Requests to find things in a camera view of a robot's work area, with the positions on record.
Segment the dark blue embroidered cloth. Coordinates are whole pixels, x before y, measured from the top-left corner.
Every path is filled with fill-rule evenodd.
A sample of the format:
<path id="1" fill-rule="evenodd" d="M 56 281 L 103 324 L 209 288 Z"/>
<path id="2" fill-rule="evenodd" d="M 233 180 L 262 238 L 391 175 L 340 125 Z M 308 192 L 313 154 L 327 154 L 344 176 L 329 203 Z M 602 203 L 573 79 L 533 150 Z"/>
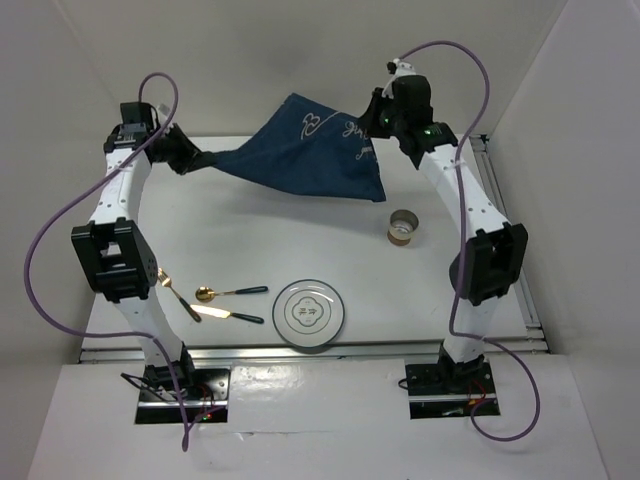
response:
<path id="1" fill-rule="evenodd" d="M 357 119 L 295 93 L 243 145 L 210 160 L 224 173 L 284 193 L 386 200 L 374 145 Z"/>

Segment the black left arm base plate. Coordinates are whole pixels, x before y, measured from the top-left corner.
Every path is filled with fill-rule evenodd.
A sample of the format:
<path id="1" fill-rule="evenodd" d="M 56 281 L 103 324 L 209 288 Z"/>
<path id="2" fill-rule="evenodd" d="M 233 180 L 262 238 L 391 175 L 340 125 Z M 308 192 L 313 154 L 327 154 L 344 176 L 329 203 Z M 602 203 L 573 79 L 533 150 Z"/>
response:
<path id="1" fill-rule="evenodd" d="M 144 377 L 121 374 L 129 384 L 139 391 L 135 424 L 162 425 L 182 422 L 177 394 L 170 388 L 151 385 Z M 194 384 L 183 388 L 187 420 L 192 423 L 199 418 L 202 424 L 226 423 L 228 421 L 228 398 L 231 369 L 229 367 L 202 368 L 194 372 Z"/>

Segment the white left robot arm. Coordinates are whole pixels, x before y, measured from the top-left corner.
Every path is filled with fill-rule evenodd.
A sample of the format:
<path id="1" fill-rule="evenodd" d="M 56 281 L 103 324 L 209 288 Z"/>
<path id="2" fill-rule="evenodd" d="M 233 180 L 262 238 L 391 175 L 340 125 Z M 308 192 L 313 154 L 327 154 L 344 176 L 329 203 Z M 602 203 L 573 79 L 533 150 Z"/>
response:
<path id="1" fill-rule="evenodd" d="M 160 305 L 158 261 L 137 219 L 152 165 L 167 163 L 183 172 L 200 150 L 173 124 L 127 162 L 143 139 L 139 133 L 116 129 L 107 140 L 107 183 L 88 223 L 72 229 L 71 241 L 91 289 L 113 304 L 139 337 L 146 381 L 184 399 L 196 390 L 198 376 L 187 347 Z"/>

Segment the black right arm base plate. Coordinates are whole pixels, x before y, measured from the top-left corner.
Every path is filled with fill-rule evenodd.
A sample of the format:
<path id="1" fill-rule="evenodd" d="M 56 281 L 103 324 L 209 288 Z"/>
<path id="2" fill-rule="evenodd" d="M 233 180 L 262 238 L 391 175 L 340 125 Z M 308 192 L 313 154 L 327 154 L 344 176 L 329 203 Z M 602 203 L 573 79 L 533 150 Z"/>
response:
<path id="1" fill-rule="evenodd" d="M 490 364 L 453 383 L 438 377 L 435 364 L 406 364 L 397 385 L 408 395 L 412 420 L 499 416 L 500 407 Z"/>

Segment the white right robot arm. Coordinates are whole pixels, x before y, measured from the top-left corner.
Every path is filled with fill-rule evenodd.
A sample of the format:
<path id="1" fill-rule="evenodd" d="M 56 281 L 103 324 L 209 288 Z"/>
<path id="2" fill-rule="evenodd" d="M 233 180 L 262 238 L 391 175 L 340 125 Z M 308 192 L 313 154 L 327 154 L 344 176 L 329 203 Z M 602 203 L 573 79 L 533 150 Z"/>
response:
<path id="1" fill-rule="evenodd" d="M 409 386 L 457 392 L 482 370 L 484 338 L 499 300 L 520 275 L 528 233 L 511 223 L 487 197 L 462 157 L 462 142 L 433 119 L 425 76 L 396 72 L 377 88 L 360 127 L 372 138 L 395 138 L 414 168 L 443 201 L 459 232 L 449 267 L 454 303 L 436 364 Z"/>

